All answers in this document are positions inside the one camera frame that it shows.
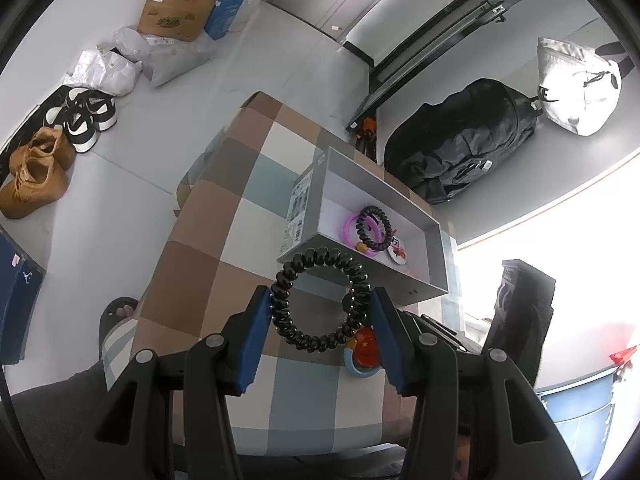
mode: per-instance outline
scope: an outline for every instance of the red ornament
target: red ornament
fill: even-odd
[[[360,368],[380,366],[380,351],[373,330],[363,326],[355,334],[356,346],[353,349],[353,362]]]
[[[609,357],[616,366],[624,365],[629,361],[629,359],[631,359],[631,356],[636,353],[636,350],[638,350],[638,347],[632,346],[631,348],[627,348],[621,352],[611,354]]]

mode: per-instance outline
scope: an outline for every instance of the black and white sneaker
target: black and white sneaker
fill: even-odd
[[[94,119],[86,108],[72,104],[62,111],[62,131],[78,153],[88,152],[100,133],[94,127]]]
[[[66,105],[86,108],[94,118],[94,127],[99,132],[108,130],[118,120],[116,99],[109,94],[89,88],[72,88],[66,96]]]
[[[42,126],[62,130],[62,124],[65,117],[65,109],[66,108],[64,107],[56,106],[47,110],[47,113],[44,114],[44,119],[42,120]]]

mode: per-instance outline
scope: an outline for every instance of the screw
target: screw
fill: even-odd
[[[489,350],[489,357],[497,363],[503,363],[507,360],[507,354],[499,348],[491,348],[491,350]]]
[[[141,350],[136,354],[136,361],[139,363],[148,363],[153,357],[154,353],[151,350]]]
[[[438,338],[433,334],[424,333],[418,336],[418,342],[424,346],[433,346],[438,342]]]
[[[221,334],[211,334],[207,337],[205,344],[210,348],[215,348],[216,346],[221,346],[225,342],[225,338]]]

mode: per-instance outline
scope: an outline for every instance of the black spiral hair tie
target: black spiral hair tie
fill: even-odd
[[[367,216],[371,216],[372,218],[378,217],[382,226],[385,228],[385,239],[382,243],[374,242],[369,236],[367,236],[367,230],[364,228],[364,221],[367,219]],[[356,229],[358,231],[358,236],[362,243],[364,243],[369,249],[372,251],[386,251],[386,249],[391,245],[391,242],[394,240],[394,233],[391,229],[391,222],[389,218],[386,216],[385,212],[382,211],[379,207],[374,205],[368,205],[362,209],[358,218],[356,219]]]
[[[335,332],[320,337],[309,336],[293,324],[289,311],[289,289],[299,273],[322,265],[340,269],[351,280],[351,309],[347,319]],[[328,348],[333,350],[339,344],[344,345],[367,319],[371,290],[368,279],[369,276],[362,270],[362,264],[350,254],[341,254],[338,249],[330,251],[326,247],[320,247],[317,251],[307,249],[304,254],[294,254],[293,259],[286,262],[276,274],[276,281],[271,285],[271,320],[278,334],[298,350],[309,353],[316,350],[324,352]]]

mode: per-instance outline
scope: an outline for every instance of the blue shoe box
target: blue shoe box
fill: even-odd
[[[0,361],[24,357],[27,331],[44,269],[0,228]]]
[[[216,0],[204,30],[212,40],[222,38],[236,17],[244,0]]]

